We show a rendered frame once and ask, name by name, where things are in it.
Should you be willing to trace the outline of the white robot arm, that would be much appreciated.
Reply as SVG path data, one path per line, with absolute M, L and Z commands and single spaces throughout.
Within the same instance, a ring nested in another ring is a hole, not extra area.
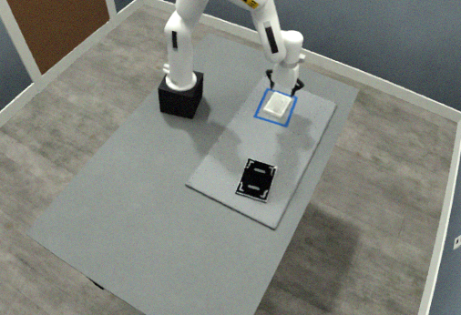
M 207 5 L 206 1 L 209 0 L 177 0 L 176 10 L 165 26 L 169 64 L 164 65 L 163 72 L 167 73 L 166 83 L 173 90 L 186 91 L 196 84 L 196 76 L 192 73 L 191 35 Z M 268 0 L 267 4 L 266 0 L 228 1 L 251 12 L 252 21 L 269 62 L 279 63 L 288 69 L 297 67 L 298 61 L 301 64 L 304 62 L 305 55 L 301 54 L 302 35 L 297 31 L 281 31 L 273 0 Z

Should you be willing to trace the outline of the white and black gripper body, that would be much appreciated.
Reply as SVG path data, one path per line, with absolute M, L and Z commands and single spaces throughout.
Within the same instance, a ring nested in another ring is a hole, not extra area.
M 299 64 L 292 69 L 284 68 L 280 64 L 275 64 L 271 80 L 279 85 L 294 88 L 298 75 Z

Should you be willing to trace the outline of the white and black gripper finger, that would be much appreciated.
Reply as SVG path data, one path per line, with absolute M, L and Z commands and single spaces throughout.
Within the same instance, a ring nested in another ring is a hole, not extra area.
M 274 85 L 275 85 L 275 83 L 271 80 L 272 70 L 273 70 L 273 69 L 268 69 L 268 70 L 266 70 L 266 75 L 267 75 L 267 77 L 268 77 L 269 80 L 270 80 L 270 87 L 271 87 L 270 90 L 272 90 L 272 89 L 274 88 Z
M 298 90 L 300 90 L 300 89 L 302 89 L 302 88 L 304 87 L 304 83 L 303 83 L 298 77 L 297 77 L 296 83 L 297 83 L 299 86 L 297 86 L 297 85 L 295 84 L 294 88 L 292 88 L 292 92 L 291 92 L 290 98 L 292 98 L 292 96 L 295 95 L 295 92 L 296 92 L 296 91 L 298 91 Z

